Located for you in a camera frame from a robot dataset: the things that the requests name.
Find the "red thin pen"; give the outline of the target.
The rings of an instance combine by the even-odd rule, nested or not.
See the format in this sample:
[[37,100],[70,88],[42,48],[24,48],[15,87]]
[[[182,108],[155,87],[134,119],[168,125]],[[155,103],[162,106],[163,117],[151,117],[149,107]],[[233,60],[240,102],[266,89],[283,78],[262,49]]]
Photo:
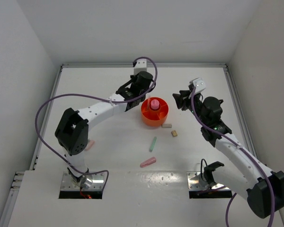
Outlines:
[[148,99],[147,99],[147,109],[149,109],[150,103],[151,103],[151,95],[148,95]]

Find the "pink capped clear tube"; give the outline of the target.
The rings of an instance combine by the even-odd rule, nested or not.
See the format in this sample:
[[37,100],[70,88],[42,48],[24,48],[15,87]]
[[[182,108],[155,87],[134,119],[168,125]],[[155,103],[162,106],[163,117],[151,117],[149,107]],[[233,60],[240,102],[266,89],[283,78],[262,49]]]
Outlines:
[[160,102],[158,99],[153,99],[150,102],[150,109],[152,110],[158,110],[160,108]]

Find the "green highlighter pen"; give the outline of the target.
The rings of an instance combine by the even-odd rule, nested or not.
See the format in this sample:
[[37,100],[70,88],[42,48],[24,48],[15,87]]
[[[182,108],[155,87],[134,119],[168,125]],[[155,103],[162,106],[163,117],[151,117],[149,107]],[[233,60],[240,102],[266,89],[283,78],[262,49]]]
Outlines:
[[149,148],[149,152],[152,152],[154,147],[155,147],[155,144],[156,144],[156,141],[157,141],[157,137],[154,137],[152,142],[151,142],[151,145],[150,145],[150,148]]

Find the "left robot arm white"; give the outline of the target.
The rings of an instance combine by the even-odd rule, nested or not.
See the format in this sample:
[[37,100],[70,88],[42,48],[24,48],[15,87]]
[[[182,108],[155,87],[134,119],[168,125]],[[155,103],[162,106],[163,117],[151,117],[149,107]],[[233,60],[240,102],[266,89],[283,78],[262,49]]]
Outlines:
[[146,92],[153,82],[153,76],[141,71],[131,75],[130,80],[113,93],[107,102],[98,102],[92,106],[64,111],[55,130],[55,137],[63,147],[67,161],[75,167],[68,167],[68,172],[78,184],[84,183],[84,174],[89,171],[82,153],[88,145],[88,133],[102,121],[131,110],[146,98]]

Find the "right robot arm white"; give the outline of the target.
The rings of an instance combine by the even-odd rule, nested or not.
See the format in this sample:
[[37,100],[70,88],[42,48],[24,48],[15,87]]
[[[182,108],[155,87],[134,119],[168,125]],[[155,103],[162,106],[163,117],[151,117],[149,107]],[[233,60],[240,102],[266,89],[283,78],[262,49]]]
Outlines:
[[201,101],[201,94],[181,90],[173,94],[177,108],[189,110],[201,124],[201,133],[215,149],[223,153],[240,171],[231,173],[226,165],[216,161],[202,173],[209,186],[223,184],[244,198],[260,218],[284,207],[284,172],[275,172],[256,159],[239,142],[231,129],[221,120],[222,99],[209,96]]

